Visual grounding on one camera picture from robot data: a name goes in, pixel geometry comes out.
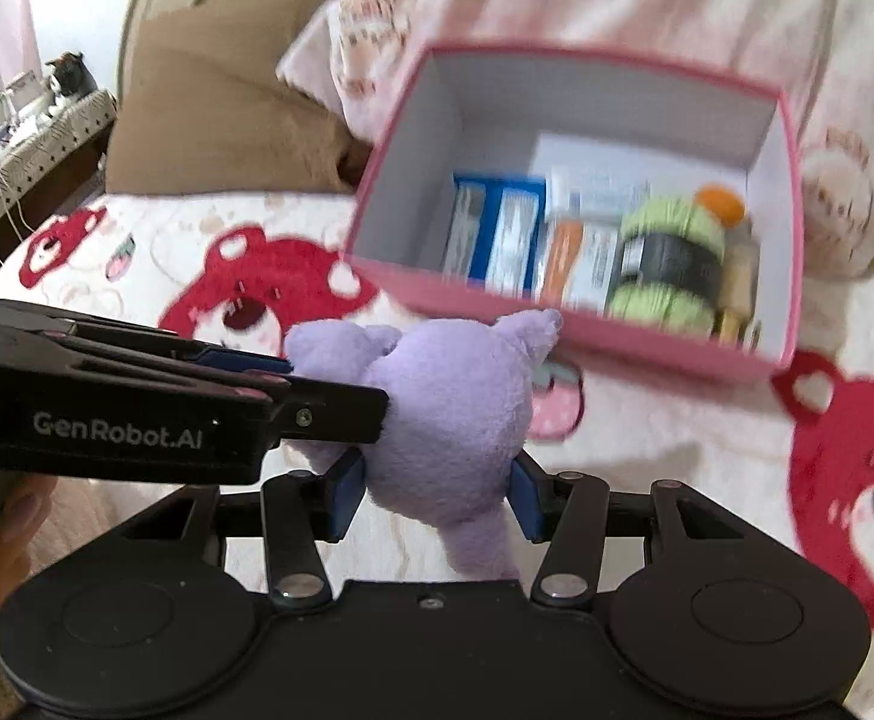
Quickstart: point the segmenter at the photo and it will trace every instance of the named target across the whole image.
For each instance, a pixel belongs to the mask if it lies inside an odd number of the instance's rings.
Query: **blue and white package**
[[[443,273],[483,281],[516,298],[531,290],[546,208],[546,181],[454,175],[457,206]]]

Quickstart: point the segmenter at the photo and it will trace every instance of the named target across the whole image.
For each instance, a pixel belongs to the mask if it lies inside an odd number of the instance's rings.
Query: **pink box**
[[[347,261],[409,308],[496,317],[539,307],[441,274],[454,172],[545,176],[556,165],[649,180],[656,194],[717,181],[747,202],[760,241],[755,351],[562,309],[563,346],[728,381],[790,365],[800,317],[803,209],[780,90],[604,50],[438,45],[424,53],[357,194]]]

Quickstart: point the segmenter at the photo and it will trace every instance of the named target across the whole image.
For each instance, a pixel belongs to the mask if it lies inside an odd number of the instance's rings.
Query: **stuffed toy on table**
[[[493,326],[433,319],[401,332],[326,319],[292,328],[284,351],[296,375],[390,396],[380,440],[361,447],[379,506],[437,528],[468,579],[515,578],[503,508],[510,461],[533,417],[534,368],[560,322],[557,311],[524,311]],[[343,451],[291,444],[318,473]]]

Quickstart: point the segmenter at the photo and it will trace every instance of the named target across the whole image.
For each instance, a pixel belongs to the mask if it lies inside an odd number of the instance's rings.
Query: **patterned tablecloth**
[[[19,206],[38,181],[117,118],[117,104],[106,89],[77,101],[38,132],[0,153],[0,220],[10,215],[21,241],[31,233]],[[42,220],[35,220],[36,227]]]

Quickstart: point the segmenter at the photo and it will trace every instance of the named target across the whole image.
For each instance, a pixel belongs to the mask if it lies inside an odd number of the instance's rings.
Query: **plush toy tail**
[[[450,567],[472,581],[518,579],[503,505],[440,528]]]

